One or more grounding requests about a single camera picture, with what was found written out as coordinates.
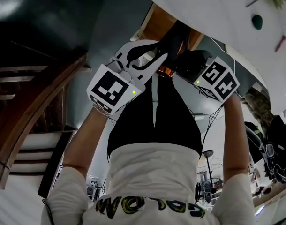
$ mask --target white t-shirt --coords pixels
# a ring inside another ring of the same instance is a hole
[[[253,225],[249,178],[232,177],[211,213],[195,205],[199,155],[167,143],[122,146],[111,154],[107,195],[88,209],[86,181],[63,168],[47,199],[55,225]],[[50,224],[46,209],[42,224]]]

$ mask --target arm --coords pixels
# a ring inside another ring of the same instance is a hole
[[[55,225],[80,224],[88,209],[86,176],[106,121],[92,109],[65,151],[64,168],[47,199]],[[41,221],[50,224],[46,208]]]
[[[95,149],[98,145],[107,117],[92,109],[65,151],[63,167],[78,170],[87,177]]]
[[[241,104],[236,95],[225,102],[226,135],[223,157],[223,190],[212,214],[221,225],[252,225],[255,208],[247,175],[249,147]]]
[[[223,155],[224,183],[237,174],[247,174],[249,147],[243,113],[237,95],[224,103],[226,135]]]

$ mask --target black panel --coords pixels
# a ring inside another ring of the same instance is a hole
[[[118,56],[117,56],[117,58],[119,59],[121,56],[122,56],[122,53],[119,53]]]
[[[109,92],[110,88],[115,84],[119,83],[122,85],[122,88],[119,91],[113,91],[112,93]],[[103,94],[98,89],[103,88],[107,91],[106,94]],[[122,97],[126,89],[128,88],[128,84],[122,81],[120,78],[116,77],[111,72],[106,72],[104,76],[99,80],[99,82],[95,85],[95,87],[92,89],[92,92],[100,96],[102,99],[104,99],[106,102],[111,104],[112,106],[115,106],[119,99]]]
[[[203,74],[203,78],[210,84],[213,85],[218,78],[225,72],[226,68],[216,62],[209,67],[209,69]]]
[[[209,90],[209,89],[207,89],[207,88],[202,88],[202,87],[199,87],[199,86],[198,86],[198,88],[199,88],[206,96],[208,96],[208,97],[210,97],[210,98],[213,98],[213,99],[219,101],[219,99],[215,96],[215,94],[214,94],[211,90]]]
[[[233,76],[230,73],[227,73],[226,76],[215,87],[215,90],[223,99],[226,99],[227,96],[234,91],[236,86],[237,83]]]

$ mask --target orange ring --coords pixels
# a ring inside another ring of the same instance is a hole
[[[157,74],[161,77],[171,78],[174,75],[174,71],[165,66],[160,66],[157,70]]]

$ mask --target wooden beam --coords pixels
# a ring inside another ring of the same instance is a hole
[[[23,149],[19,150],[19,153],[42,153],[42,152],[53,152],[54,148],[41,148],[41,149]]]
[[[66,93],[67,86],[57,94],[49,105],[51,123],[59,131],[63,131],[66,125]]]
[[[176,21],[175,17],[153,4],[137,35],[143,39],[160,41]],[[204,34],[191,29],[188,49],[195,50],[203,37]]]
[[[38,191],[38,195],[43,198],[48,197],[49,191],[51,190],[52,185],[54,183],[55,176],[57,175],[57,171],[59,169],[64,150],[67,144],[70,142],[72,134],[72,132],[62,134],[49,160],[49,163],[45,170],[45,175],[41,181],[40,188]]]
[[[10,172],[9,175],[16,176],[44,176],[45,172]]]
[[[19,72],[19,71],[42,71],[48,66],[17,66],[17,67],[0,67],[1,72]],[[82,67],[79,72],[90,72],[91,68],[88,65]]]
[[[58,66],[48,66],[23,86],[11,103],[0,114],[0,164],[10,169],[23,141],[33,125],[59,91],[84,66],[87,54],[75,50]],[[0,188],[5,187],[3,170],[0,169]]]
[[[39,163],[49,163],[49,159],[40,160],[15,160],[14,164],[39,164]]]
[[[66,125],[64,127],[64,130],[63,131],[49,131],[49,132],[33,132],[33,133],[30,133],[30,134],[49,134],[49,133],[70,133],[70,132],[74,132],[74,131],[77,131],[78,129],[75,128],[75,127],[71,127],[69,125]]]
[[[11,100],[15,97],[15,94],[0,94],[0,100]]]
[[[42,112],[39,119],[37,120],[37,126],[40,127],[44,132],[48,132],[50,126],[49,115],[48,112],[46,111],[47,108]]]
[[[15,44],[15,45],[17,45],[17,46],[20,46],[20,47],[22,47],[22,48],[26,48],[26,49],[28,49],[28,50],[31,50],[31,51],[33,51],[33,52],[36,52],[36,53],[38,53],[38,54],[44,55],[44,56],[46,56],[46,57],[48,57],[48,58],[51,58],[51,59],[53,59],[53,60],[58,60],[58,58],[56,58],[56,57],[54,57],[54,56],[50,56],[50,55],[48,55],[48,54],[46,54],[46,53],[43,53],[43,52],[38,51],[37,49],[30,48],[30,47],[28,47],[28,46],[22,45],[22,44],[20,44],[20,43],[15,42],[15,41],[11,41],[11,43],[13,43],[13,44]]]
[[[91,71],[91,68],[85,67],[84,69],[80,69],[82,71]],[[29,82],[31,81],[38,72],[25,72],[25,73],[8,73],[8,74],[0,74],[0,83],[13,83],[13,82]]]

